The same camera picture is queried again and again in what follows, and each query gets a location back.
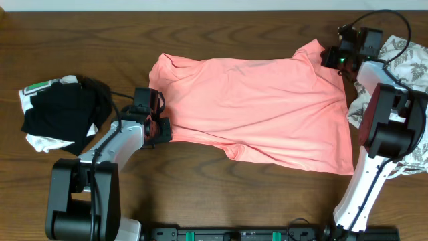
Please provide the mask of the pink t-shirt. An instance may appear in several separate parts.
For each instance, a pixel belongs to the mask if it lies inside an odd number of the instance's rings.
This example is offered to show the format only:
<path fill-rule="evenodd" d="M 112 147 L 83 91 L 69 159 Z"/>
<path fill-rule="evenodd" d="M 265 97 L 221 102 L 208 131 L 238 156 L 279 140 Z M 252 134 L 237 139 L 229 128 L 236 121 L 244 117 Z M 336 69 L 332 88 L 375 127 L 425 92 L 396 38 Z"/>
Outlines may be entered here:
<path fill-rule="evenodd" d="M 235 161 L 352 175 L 344 84 L 317 40 L 272 60 L 161 54 L 149 74 L 175 142 L 211 145 Z"/>

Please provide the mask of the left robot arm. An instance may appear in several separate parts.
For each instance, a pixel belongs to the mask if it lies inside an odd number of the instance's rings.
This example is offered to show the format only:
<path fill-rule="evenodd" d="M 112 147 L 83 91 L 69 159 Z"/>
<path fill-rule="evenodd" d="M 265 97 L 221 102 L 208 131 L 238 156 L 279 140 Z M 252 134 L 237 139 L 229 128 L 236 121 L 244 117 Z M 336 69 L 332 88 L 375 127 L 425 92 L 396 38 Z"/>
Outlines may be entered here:
<path fill-rule="evenodd" d="M 75 159 L 53 165 L 45 233 L 50 240 L 143 240 L 142 224 L 121 214 L 119 173 L 132 155 L 172 139 L 163 94 L 137 88 L 110 130 Z"/>

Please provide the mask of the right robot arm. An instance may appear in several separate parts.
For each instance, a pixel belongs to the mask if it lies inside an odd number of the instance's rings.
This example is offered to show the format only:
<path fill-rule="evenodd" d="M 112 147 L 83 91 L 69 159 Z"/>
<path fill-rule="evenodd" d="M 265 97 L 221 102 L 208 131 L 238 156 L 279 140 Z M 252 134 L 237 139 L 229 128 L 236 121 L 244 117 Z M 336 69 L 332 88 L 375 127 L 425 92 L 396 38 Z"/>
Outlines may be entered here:
<path fill-rule="evenodd" d="M 334 226 L 321 240 L 399 240 L 396 228 L 369 228 L 368 215 L 387 177 L 419 144 L 426 127 L 427 94 L 400 83 L 380 60 L 381 30 L 348 24 L 340 43 L 321 53 L 322 65 L 348 74 L 371 99 L 359 125 L 360 155 L 354 175 L 334 209 Z"/>

